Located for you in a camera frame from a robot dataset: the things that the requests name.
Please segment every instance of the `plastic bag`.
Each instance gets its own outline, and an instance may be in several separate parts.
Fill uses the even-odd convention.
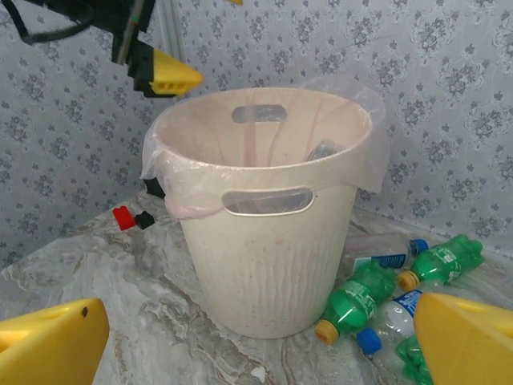
[[[187,99],[147,132],[141,177],[158,179],[178,219],[301,211],[313,192],[340,184],[379,193],[384,118],[378,94],[340,75]]]

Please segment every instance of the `blue bottle cap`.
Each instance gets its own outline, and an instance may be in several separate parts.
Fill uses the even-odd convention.
[[[358,346],[362,349],[364,355],[373,355],[382,348],[382,341],[378,333],[371,327],[366,327],[356,334]]]
[[[412,239],[410,241],[410,252],[417,257],[422,251],[428,250],[430,247],[423,239]]]

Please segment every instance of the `gray marble surface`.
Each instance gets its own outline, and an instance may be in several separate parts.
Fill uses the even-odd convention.
[[[0,319],[101,298],[111,334],[95,384],[406,383],[379,360],[364,358],[351,338],[327,347],[312,328],[264,341],[220,326],[209,315],[180,225],[169,219],[164,203],[140,193],[126,205],[133,213],[147,210],[156,224],[120,232],[107,212],[4,269]],[[389,231],[440,241],[358,210],[349,235]],[[457,285],[513,309],[513,261],[505,257],[488,254]]]

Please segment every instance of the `wall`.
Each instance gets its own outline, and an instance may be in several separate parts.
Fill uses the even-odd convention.
[[[62,18],[17,2],[32,31]],[[156,41],[157,26],[141,38]],[[0,267],[140,190],[144,133],[165,102],[133,92],[90,29],[29,47],[0,6]]]
[[[380,91],[393,139],[357,205],[513,257],[513,6],[499,0],[179,3],[203,92],[350,74]]]

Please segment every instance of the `yellow bottle cap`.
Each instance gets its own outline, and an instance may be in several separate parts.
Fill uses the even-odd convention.
[[[315,326],[315,335],[326,345],[331,345],[340,336],[335,325],[325,319]]]
[[[413,290],[419,283],[420,280],[418,279],[417,274],[411,270],[403,271],[398,275],[398,285],[401,286],[401,289],[404,291]]]

